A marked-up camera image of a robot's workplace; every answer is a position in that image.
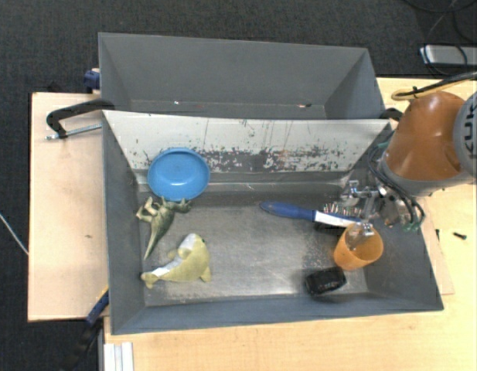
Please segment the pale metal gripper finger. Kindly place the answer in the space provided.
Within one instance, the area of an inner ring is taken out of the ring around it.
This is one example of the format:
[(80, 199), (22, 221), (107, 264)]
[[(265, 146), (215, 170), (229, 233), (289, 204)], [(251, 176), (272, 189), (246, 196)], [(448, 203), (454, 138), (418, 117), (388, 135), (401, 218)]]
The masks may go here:
[(362, 198), (366, 198), (367, 186), (361, 186), (358, 180), (349, 180), (342, 191), (340, 202), (343, 207), (355, 206)]
[(371, 223), (354, 223), (347, 231), (346, 244), (348, 248), (357, 248), (374, 235)]

